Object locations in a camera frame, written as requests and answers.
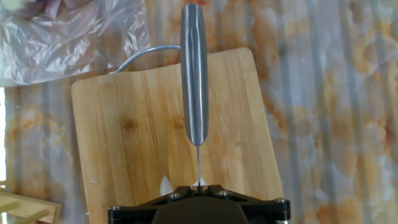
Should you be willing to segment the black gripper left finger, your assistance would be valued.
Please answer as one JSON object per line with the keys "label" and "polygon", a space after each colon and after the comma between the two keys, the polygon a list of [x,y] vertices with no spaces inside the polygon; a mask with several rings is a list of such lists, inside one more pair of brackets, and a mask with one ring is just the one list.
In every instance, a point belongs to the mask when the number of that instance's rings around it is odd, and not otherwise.
{"label": "black gripper left finger", "polygon": [[151,223],[157,211],[164,205],[168,205],[179,200],[196,196],[197,189],[189,186],[177,187],[172,193],[150,200],[149,202],[127,207],[115,205],[108,208],[109,224],[128,224],[135,222]]}

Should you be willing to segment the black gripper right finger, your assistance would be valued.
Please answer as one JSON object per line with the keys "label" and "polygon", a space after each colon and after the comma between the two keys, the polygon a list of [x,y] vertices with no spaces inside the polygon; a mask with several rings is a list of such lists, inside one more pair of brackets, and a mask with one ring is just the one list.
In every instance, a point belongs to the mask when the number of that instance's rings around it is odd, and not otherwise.
{"label": "black gripper right finger", "polygon": [[284,197],[261,200],[221,185],[201,185],[198,194],[205,197],[199,208],[217,223],[290,223],[290,200]]}

